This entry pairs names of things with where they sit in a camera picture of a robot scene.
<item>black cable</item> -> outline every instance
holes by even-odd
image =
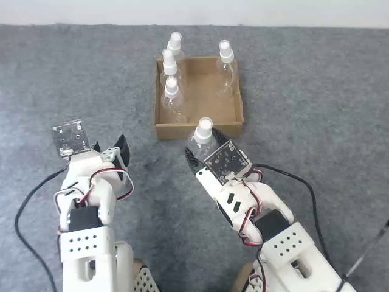
[[[369,253],[369,251],[372,250],[373,247],[377,245],[379,240],[385,235],[385,233],[389,229],[389,220],[386,222],[386,224],[380,229],[380,231],[377,233],[377,235],[370,240],[368,246],[366,247],[365,251],[362,253],[362,255],[356,260],[356,262],[353,264],[353,266],[348,270],[348,272],[342,277],[342,281],[339,284],[338,288],[336,289],[336,292],[340,292],[342,290],[344,284],[347,283],[348,278],[355,272],[355,270],[359,267],[359,265],[362,263],[366,255]]]
[[[44,262],[44,260],[42,259],[42,257],[37,253],[36,250],[34,250],[34,248],[27,242],[27,240],[23,237],[22,233],[20,232],[20,229],[19,229],[19,219],[20,219],[20,216],[22,215],[22,212],[24,210],[24,208],[26,207],[27,203],[30,201],[31,197],[34,195],[34,193],[36,193],[37,190],[39,190],[45,183],[47,183],[48,181],[51,181],[52,179],[54,179],[55,177],[57,177],[60,173],[63,173],[65,170],[67,169],[67,166],[55,173],[53,173],[52,175],[49,175],[44,181],[42,181],[41,183],[39,183],[27,196],[26,198],[24,199],[22,205],[20,206],[19,210],[18,210],[18,213],[16,213],[16,216],[15,216],[15,232],[17,234],[17,236],[19,237],[19,239],[23,242],[23,244],[26,246],[26,248],[36,257],[37,260],[40,261],[40,263],[42,264],[44,270],[46,271],[46,274],[47,276],[49,277],[49,280],[50,280],[50,284],[51,284],[51,287],[52,287],[52,290],[53,292],[57,292],[57,288],[55,286],[55,282],[54,282],[54,277],[53,277],[53,274],[51,273],[49,267],[47,266],[47,264]]]
[[[264,270],[263,265],[262,265],[261,260],[260,260],[261,249],[262,249],[262,247],[256,252],[256,260],[258,261],[258,264],[261,268],[262,284],[263,284],[262,292],[266,292],[267,291],[267,284],[266,284],[265,270]]]
[[[311,198],[312,198],[312,210],[313,210],[313,214],[314,214],[315,227],[316,227],[316,232],[318,235],[318,240],[320,242],[320,245],[322,246],[322,250],[323,250],[323,253],[324,253],[326,260],[333,267],[334,265],[332,264],[331,258],[329,257],[329,253],[328,253],[327,247],[325,245],[323,234],[322,234],[322,229],[320,228],[320,223],[319,223],[318,215],[317,215],[316,195],[315,195],[315,192],[314,192],[314,189],[312,188],[312,186],[307,181],[305,181],[304,179],[300,178],[297,175],[293,175],[289,172],[285,172],[284,170],[277,169],[277,168],[272,167],[272,166],[267,165],[267,164],[253,164],[252,169],[254,167],[262,167],[264,169],[270,169],[274,172],[281,173],[282,175],[286,175],[290,178],[293,178],[293,179],[296,179],[297,181],[300,181],[308,188],[309,192],[311,193]]]

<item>wire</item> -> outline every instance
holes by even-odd
[[[322,250],[323,250],[323,253],[324,253],[324,256],[325,256],[327,262],[331,266],[334,266],[332,264],[332,260],[331,260],[331,258],[329,256],[327,247],[326,247],[325,242],[324,242],[324,238],[323,238],[323,234],[322,234],[322,229],[320,227],[320,222],[318,220],[318,215],[317,215],[316,195],[315,195],[315,192],[314,192],[314,189],[312,188],[312,186],[307,181],[305,181],[304,179],[300,178],[299,176],[293,175],[293,174],[291,174],[289,172],[285,172],[284,170],[281,170],[281,169],[277,169],[277,168],[272,167],[270,165],[267,165],[267,164],[253,164],[252,169],[254,169],[255,167],[262,167],[264,169],[270,169],[270,170],[272,170],[274,172],[281,173],[282,175],[286,175],[286,176],[288,176],[290,178],[293,178],[293,179],[296,179],[297,181],[300,181],[301,183],[303,183],[308,188],[309,192],[311,193],[311,198],[312,198],[312,211],[313,211],[313,214],[314,214],[315,227],[316,227],[316,232],[317,232],[317,235],[318,235],[318,239],[319,239],[320,245],[322,246]]]
[[[123,172],[123,173],[127,176],[129,182],[131,183],[131,189],[130,189],[130,191],[129,191],[128,193],[122,195],[122,196],[117,197],[116,199],[117,199],[118,201],[124,200],[125,198],[131,196],[131,195],[134,193],[134,189],[135,189],[135,187],[134,187],[134,182],[132,181],[131,177],[129,176],[129,174],[128,174],[128,172],[127,172],[126,170],[124,170],[124,169],[119,169],[119,168],[115,168],[115,167],[108,168],[108,169],[100,169],[100,170],[97,170],[96,172],[94,172],[94,173],[91,175],[91,177],[89,178],[89,190],[88,190],[88,191],[85,193],[85,195],[78,201],[78,204],[84,203],[84,202],[86,201],[86,199],[88,198],[88,196],[91,194],[92,189],[93,189],[93,187],[94,187],[94,185],[92,184],[92,179],[93,179],[95,176],[97,176],[97,175],[99,175],[99,174],[101,174],[101,173],[107,173],[107,172]]]
[[[370,240],[368,246],[366,247],[365,251],[362,253],[362,255],[356,260],[356,262],[352,265],[352,267],[348,270],[348,272],[342,277],[342,281],[339,284],[338,288],[336,289],[336,292],[339,292],[344,284],[348,281],[350,276],[355,272],[355,270],[359,267],[359,265],[362,263],[366,255],[371,251],[373,247],[377,245],[379,240],[385,235],[385,233],[389,229],[389,220],[386,222],[386,224],[380,229],[380,231],[377,233],[377,235]]]
[[[254,279],[257,279],[257,278],[260,278],[261,281],[262,281],[262,292],[266,292],[267,290],[267,285],[266,285],[266,276],[265,276],[265,270],[263,268],[263,264],[261,263],[261,260],[260,260],[260,257],[259,257],[259,253],[261,251],[261,248],[260,247],[258,249],[258,251],[256,252],[256,260],[258,261],[258,264],[260,266],[260,269],[261,269],[261,275],[258,275],[256,273],[253,273],[249,276],[249,283],[252,285],[252,286],[255,286],[257,285],[256,283],[252,283],[252,280]]]
[[[242,182],[243,182],[243,185],[250,190],[250,194],[254,197],[254,199],[256,201],[256,205],[258,206],[258,208],[256,209],[255,216],[258,216],[262,212],[262,202],[258,198],[256,193],[247,185],[246,179],[243,179]]]
[[[80,190],[78,187],[68,187],[67,189],[59,190],[57,193],[54,194],[54,203],[55,203],[55,206],[57,207],[57,212],[59,214],[61,213],[61,209],[60,209],[60,206],[58,205],[58,196],[61,195],[62,193],[66,193],[66,192],[68,192],[68,193],[66,193],[65,196],[68,196],[71,193],[73,193],[74,191],[79,192],[81,194],[81,197],[83,197],[85,195],[84,192],[82,190]]]
[[[247,210],[246,216],[244,217],[242,225],[241,225],[241,227],[239,229],[238,236],[242,240],[244,245],[247,245],[247,246],[261,246],[260,242],[249,242],[249,241],[247,241],[249,239],[249,237],[246,234],[243,233],[243,230],[246,227],[246,224],[249,221],[249,218],[251,216],[253,216],[253,212],[256,213],[256,208],[254,208],[254,207],[251,207],[251,208],[249,208],[249,210]]]
[[[42,259],[42,257],[37,253],[36,250],[28,243],[28,241],[24,238],[22,233],[20,232],[19,228],[19,219],[20,216],[23,213],[24,208],[27,206],[27,203],[30,201],[31,197],[36,193],[37,190],[39,190],[45,183],[48,181],[51,181],[52,179],[56,178],[60,173],[63,173],[67,169],[68,165],[65,166],[63,169],[49,175],[46,179],[44,179],[41,183],[39,183],[32,191],[26,196],[23,203],[20,205],[20,208],[15,216],[15,232],[16,235],[19,237],[19,239],[23,242],[23,244],[26,246],[26,248],[35,256],[35,258],[41,263],[42,267],[44,268],[47,276],[49,277],[50,284],[52,287],[53,292],[57,292],[57,288],[55,286],[54,277],[51,273],[49,267],[47,266],[46,262]]]
[[[267,291],[266,276],[265,276],[265,270],[264,270],[263,265],[262,265],[261,260],[260,260],[260,251],[261,251],[261,248],[258,249],[258,252],[256,253],[256,260],[258,261],[258,264],[260,265],[260,268],[261,268],[263,292],[266,292]]]

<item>gray carpet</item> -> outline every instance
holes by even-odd
[[[27,192],[64,165],[51,126],[75,118],[103,148],[128,138],[136,193],[117,206],[114,227],[163,291],[227,291],[254,260],[177,155],[185,141],[155,138],[154,59],[173,29],[189,55],[214,55],[219,40],[231,41],[246,118],[236,141],[251,160],[312,182],[340,272],[388,219],[389,30],[0,26],[1,291],[49,291],[13,219]],[[58,287],[52,195],[63,178],[44,186],[21,219]],[[269,172],[264,181],[317,242],[307,190]],[[356,271],[358,291],[389,290],[388,244],[386,236]]]

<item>perforated panel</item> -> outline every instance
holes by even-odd
[[[297,222],[266,242],[262,247],[262,254],[270,265],[278,269],[293,262],[300,253],[312,245],[314,245],[312,238]]]
[[[150,270],[147,267],[140,269],[138,276],[134,282],[135,292],[159,292]]]
[[[114,253],[114,234],[107,226],[62,233],[61,261]]]

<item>white wall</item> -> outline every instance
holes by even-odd
[[[389,0],[0,0],[0,23],[389,27]]]

